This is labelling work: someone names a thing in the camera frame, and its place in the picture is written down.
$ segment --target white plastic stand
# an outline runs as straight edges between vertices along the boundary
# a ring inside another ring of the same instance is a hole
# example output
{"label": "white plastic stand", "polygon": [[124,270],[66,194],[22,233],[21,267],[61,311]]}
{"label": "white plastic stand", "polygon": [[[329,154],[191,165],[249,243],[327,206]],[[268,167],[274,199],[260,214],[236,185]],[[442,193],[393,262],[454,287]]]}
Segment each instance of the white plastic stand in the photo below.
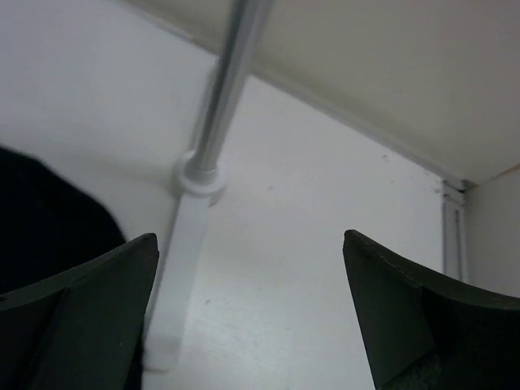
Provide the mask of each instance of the white plastic stand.
{"label": "white plastic stand", "polygon": [[208,209],[222,197],[226,184],[221,162],[210,183],[189,179],[186,170],[192,156],[193,151],[182,156],[175,168],[179,205],[167,255],[158,270],[151,318],[145,325],[144,365],[149,371],[168,371],[177,363]]}

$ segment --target black cloth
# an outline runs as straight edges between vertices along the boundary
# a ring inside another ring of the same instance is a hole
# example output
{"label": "black cloth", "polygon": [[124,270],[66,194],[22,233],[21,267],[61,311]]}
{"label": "black cloth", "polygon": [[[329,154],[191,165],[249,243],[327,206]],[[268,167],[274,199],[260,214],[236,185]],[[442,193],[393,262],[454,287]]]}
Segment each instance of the black cloth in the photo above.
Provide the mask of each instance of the black cloth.
{"label": "black cloth", "polygon": [[[0,147],[0,294],[92,260],[125,242],[111,215],[34,158]],[[142,343],[125,390],[141,388]]]}

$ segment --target ceiling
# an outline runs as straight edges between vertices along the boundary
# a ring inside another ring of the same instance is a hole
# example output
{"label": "ceiling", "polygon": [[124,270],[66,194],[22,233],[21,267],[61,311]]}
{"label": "ceiling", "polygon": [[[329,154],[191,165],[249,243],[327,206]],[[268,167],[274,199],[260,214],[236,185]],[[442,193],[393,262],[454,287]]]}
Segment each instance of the ceiling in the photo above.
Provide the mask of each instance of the ceiling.
{"label": "ceiling", "polygon": [[[128,0],[216,50],[228,0]],[[437,170],[520,163],[518,0],[275,0],[255,71]]]}

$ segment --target dark green object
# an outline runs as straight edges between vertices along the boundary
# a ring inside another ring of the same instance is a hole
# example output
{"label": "dark green object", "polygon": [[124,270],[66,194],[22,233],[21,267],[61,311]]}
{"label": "dark green object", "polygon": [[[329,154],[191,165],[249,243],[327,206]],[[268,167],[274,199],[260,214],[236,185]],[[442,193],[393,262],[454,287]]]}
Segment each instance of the dark green object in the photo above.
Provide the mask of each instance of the dark green object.
{"label": "dark green object", "polygon": [[343,253],[376,388],[520,388],[520,299],[451,279],[359,232],[345,233]]}
{"label": "dark green object", "polygon": [[122,389],[157,264],[147,234],[0,295],[0,388]]}

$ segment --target metal rod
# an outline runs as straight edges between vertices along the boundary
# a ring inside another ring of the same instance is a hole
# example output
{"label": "metal rod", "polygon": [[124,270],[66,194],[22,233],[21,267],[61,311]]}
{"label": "metal rod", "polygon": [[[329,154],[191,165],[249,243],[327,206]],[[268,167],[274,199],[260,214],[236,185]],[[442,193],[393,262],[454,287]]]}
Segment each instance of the metal rod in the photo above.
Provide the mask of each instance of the metal rod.
{"label": "metal rod", "polygon": [[251,59],[271,9],[271,0],[235,0],[219,58],[197,150],[190,161],[196,180],[212,177]]}

